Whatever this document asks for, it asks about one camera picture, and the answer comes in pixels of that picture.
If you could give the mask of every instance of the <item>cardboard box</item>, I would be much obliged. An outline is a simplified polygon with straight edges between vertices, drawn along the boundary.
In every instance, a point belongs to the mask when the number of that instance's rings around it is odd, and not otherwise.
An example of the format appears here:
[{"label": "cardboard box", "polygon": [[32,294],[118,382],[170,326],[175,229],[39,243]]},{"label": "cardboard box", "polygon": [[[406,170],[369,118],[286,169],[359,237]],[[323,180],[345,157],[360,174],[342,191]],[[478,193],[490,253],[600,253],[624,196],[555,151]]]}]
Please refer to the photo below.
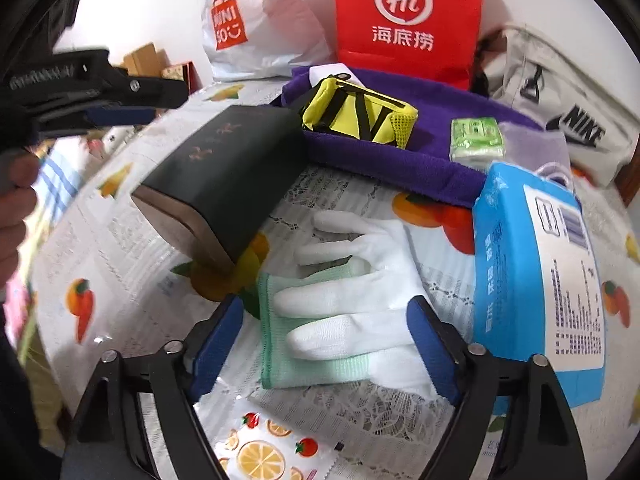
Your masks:
[{"label": "cardboard box", "polygon": [[153,43],[147,43],[124,57],[124,67],[129,75],[142,75],[160,77],[162,64],[160,63],[156,47]]},{"label": "cardboard box", "polygon": [[165,79],[184,81],[189,88],[189,94],[193,94],[198,89],[196,84],[196,69],[191,61],[165,68],[162,70],[162,77]]}]

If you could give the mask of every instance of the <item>human hand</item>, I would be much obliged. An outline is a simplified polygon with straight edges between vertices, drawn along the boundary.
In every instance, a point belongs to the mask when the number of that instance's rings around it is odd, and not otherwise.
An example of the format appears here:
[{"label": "human hand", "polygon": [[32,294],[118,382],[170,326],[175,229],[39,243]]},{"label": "human hand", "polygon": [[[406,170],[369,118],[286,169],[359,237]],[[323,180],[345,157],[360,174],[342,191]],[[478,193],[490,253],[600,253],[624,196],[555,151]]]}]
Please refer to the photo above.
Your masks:
[{"label": "human hand", "polygon": [[0,195],[0,289],[18,267],[18,246],[24,240],[24,219],[36,207],[37,196],[31,185],[40,171],[35,155],[25,153],[16,157],[9,167],[9,179],[16,186]]}]

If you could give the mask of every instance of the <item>purple towel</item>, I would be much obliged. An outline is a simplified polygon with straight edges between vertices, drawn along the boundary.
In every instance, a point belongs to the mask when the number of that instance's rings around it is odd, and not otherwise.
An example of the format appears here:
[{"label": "purple towel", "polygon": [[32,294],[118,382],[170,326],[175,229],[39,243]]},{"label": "purple towel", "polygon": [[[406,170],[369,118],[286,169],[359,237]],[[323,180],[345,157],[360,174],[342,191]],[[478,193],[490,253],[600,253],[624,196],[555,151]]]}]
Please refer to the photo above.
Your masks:
[{"label": "purple towel", "polygon": [[[293,70],[293,79],[282,89],[283,105],[311,88],[308,73],[308,68]],[[540,129],[511,108],[441,83],[373,70],[353,69],[353,73],[367,88],[418,109],[406,150],[352,137],[305,132],[309,158],[434,200],[471,208],[484,186],[484,174],[449,160],[453,119],[494,117],[499,123],[509,121]]]}]

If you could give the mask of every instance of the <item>red paper bag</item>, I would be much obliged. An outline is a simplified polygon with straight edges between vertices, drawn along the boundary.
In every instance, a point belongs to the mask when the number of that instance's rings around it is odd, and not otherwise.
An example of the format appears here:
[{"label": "red paper bag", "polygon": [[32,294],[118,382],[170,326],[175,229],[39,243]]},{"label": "red paper bag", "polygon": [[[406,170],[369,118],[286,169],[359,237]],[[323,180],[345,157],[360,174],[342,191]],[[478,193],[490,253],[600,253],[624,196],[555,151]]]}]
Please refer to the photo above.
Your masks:
[{"label": "red paper bag", "polygon": [[335,0],[338,60],[467,90],[482,0]]}]

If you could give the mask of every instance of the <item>haidilao logo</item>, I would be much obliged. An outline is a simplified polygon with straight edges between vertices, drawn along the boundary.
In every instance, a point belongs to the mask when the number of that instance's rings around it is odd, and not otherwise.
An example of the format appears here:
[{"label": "haidilao logo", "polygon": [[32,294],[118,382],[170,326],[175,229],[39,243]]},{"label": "haidilao logo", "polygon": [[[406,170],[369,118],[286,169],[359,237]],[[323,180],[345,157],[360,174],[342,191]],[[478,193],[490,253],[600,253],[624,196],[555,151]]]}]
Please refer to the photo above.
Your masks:
[{"label": "haidilao logo", "polygon": [[433,0],[374,0],[380,14],[398,25],[417,25],[433,12]]}]

